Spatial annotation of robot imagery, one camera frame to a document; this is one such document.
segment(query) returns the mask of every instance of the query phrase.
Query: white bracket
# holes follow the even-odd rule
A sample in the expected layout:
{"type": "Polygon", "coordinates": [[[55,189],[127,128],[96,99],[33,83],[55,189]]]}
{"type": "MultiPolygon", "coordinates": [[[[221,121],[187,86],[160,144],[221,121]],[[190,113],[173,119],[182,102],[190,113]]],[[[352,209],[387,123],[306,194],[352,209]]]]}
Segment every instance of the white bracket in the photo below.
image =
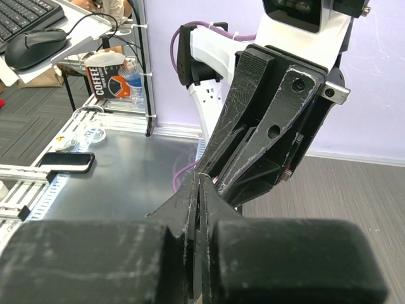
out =
{"type": "Polygon", "coordinates": [[[229,84],[234,79],[235,53],[245,50],[248,45],[205,27],[196,28],[190,35],[191,56],[211,67],[229,84]]]}
{"type": "Polygon", "coordinates": [[[214,132],[222,110],[222,85],[215,80],[205,80],[200,85],[192,84],[189,87],[190,97],[196,102],[202,136],[208,143],[214,132]]]}
{"type": "Polygon", "coordinates": [[[314,34],[263,15],[255,43],[282,49],[330,71],[339,55],[350,20],[350,16],[332,11],[329,21],[319,33],[314,34]]]}

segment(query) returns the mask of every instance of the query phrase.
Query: white plastic part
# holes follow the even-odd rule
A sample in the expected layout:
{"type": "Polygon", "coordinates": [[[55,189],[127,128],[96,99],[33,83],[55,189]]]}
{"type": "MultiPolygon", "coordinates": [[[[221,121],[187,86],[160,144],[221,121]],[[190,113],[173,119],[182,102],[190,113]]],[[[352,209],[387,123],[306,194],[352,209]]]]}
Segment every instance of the white plastic part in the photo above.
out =
{"type": "Polygon", "coordinates": [[[254,42],[260,46],[281,49],[330,71],[339,55],[349,24],[349,16],[333,11],[321,32],[314,34],[264,15],[254,42]]]}
{"type": "Polygon", "coordinates": [[[0,180],[0,201],[6,197],[7,193],[8,189],[6,185],[4,185],[4,183],[0,180]]]}
{"type": "Polygon", "coordinates": [[[55,151],[63,151],[76,146],[77,138],[74,132],[65,132],[55,137],[53,140],[53,148],[55,151]]]}
{"type": "Polygon", "coordinates": [[[116,52],[98,53],[86,59],[84,65],[88,67],[105,68],[110,65],[122,65],[125,55],[116,52]]]}
{"type": "Polygon", "coordinates": [[[196,28],[190,36],[191,56],[210,66],[231,84],[235,73],[235,53],[245,50],[249,44],[226,38],[205,27],[196,28]]]}
{"type": "Polygon", "coordinates": [[[202,81],[200,85],[189,87],[190,97],[197,105],[202,136],[209,142],[222,110],[221,83],[215,80],[202,81]]]}

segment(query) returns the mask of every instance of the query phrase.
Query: black cable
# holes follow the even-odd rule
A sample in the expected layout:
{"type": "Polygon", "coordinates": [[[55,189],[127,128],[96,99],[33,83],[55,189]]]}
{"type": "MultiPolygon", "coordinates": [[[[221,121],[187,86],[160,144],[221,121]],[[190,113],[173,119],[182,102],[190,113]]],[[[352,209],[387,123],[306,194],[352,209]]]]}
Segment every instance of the black cable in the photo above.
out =
{"type": "Polygon", "coordinates": [[[66,33],[67,36],[69,36],[69,35],[73,32],[73,30],[76,28],[76,26],[77,26],[80,22],[82,22],[83,19],[86,19],[86,18],[88,18],[88,17],[90,17],[90,16],[106,16],[106,17],[110,17],[111,19],[113,19],[114,22],[115,22],[115,31],[114,31],[114,34],[113,34],[113,35],[116,34],[116,32],[117,32],[117,30],[118,30],[118,21],[116,21],[116,18],[114,18],[113,16],[111,16],[111,15],[109,15],[109,14],[104,14],[104,13],[90,13],[90,14],[85,15],[85,16],[83,16],[82,18],[80,18],[80,19],[74,24],[74,26],[70,29],[70,31],[66,33]]]}
{"type": "Polygon", "coordinates": [[[132,42],[126,41],[124,38],[122,38],[122,37],[120,37],[120,36],[118,36],[118,35],[115,35],[114,37],[115,37],[116,39],[118,39],[118,40],[121,40],[121,41],[124,42],[125,44],[127,44],[127,46],[134,52],[134,55],[135,55],[135,57],[137,58],[137,61],[138,61],[139,66],[141,67],[142,71],[145,73],[145,68],[144,68],[144,66],[142,65],[141,61],[139,60],[138,53],[136,52],[136,50],[135,50],[132,46],[135,46],[135,47],[137,47],[137,48],[139,48],[139,49],[141,49],[141,48],[140,48],[139,46],[137,46],[136,44],[132,43],[132,42]]]}
{"type": "MultiPolygon", "coordinates": [[[[137,22],[137,25],[140,25],[140,17],[138,14],[138,11],[135,9],[135,4],[133,2],[134,0],[128,0],[129,5],[131,5],[132,11],[134,12],[135,15],[135,21],[137,22]]],[[[139,44],[142,47],[140,49],[140,57],[142,58],[142,65],[144,67],[146,67],[146,59],[145,59],[145,52],[143,49],[143,38],[142,38],[142,31],[140,29],[140,27],[138,28],[138,36],[139,36],[139,44]]],[[[146,106],[147,106],[147,113],[150,116],[152,114],[152,108],[151,108],[151,101],[150,101],[150,96],[149,96],[149,86],[147,84],[147,77],[146,75],[144,75],[144,87],[145,87],[145,94],[146,94],[146,106]]],[[[149,137],[152,135],[152,131],[153,131],[153,120],[152,117],[147,117],[147,127],[146,127],[146,137],[149,137]]]]}

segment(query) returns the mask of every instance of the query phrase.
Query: screw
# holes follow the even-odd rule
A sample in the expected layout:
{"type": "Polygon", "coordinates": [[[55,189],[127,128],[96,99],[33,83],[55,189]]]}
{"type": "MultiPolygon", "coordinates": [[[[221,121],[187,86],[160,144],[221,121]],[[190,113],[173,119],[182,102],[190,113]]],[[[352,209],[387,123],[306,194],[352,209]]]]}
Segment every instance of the screw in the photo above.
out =
{"type": "Polygon", "coordinates": [[[335,96],[335,91],[333,89],[327,89],[325,91],[325,95],[328,96],[329,98],[334,97],[335,96]]]}
{"type": "Polygon", "coordinates": [[[365,7],[363,8],[363,10],[361,11],[361,16],[367,17],[368,14],[370,14],[370,12],[371,12],[371,7],[365,6],[365,7]]]}
{"type": "Polygon", "coordinates": [[[283,175],[283,181],[287,182],[291,178],[291,175],[292,175],[292,171],[286,170],[283,175]]]}
{"type": "Polygon", "coordinates": [[[300,92],[305,89],[305,82],[302,79],[297,79],[292,83],[292,89],[295,92],[300,92]]]}

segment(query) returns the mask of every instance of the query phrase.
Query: screw hole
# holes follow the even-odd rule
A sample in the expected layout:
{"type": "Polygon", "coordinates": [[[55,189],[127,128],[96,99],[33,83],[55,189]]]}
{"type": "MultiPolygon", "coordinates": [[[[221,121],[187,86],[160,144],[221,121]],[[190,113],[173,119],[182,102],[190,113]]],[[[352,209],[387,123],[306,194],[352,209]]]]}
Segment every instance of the screw hole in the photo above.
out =
{"type": "Polygon", "coordinates": [[[274,139],[280,135],[280,131],[280,127],[278,125],[274,125],[268,129],[267,135],[270,139],[274,139]]]}
{"type": "Polygon", "coordinates": [[[292,83],[292,89],[295,92],[301,92],[305,89],[305,82],[302,79],[297,79],[292,83]]]}
{"type": "Polygon", "coordinates": [[[334,97],[335,96],[335,91],[333,89],[327,89],[325,91],[325,95],[328,96],[329,98],[334,97]]]}

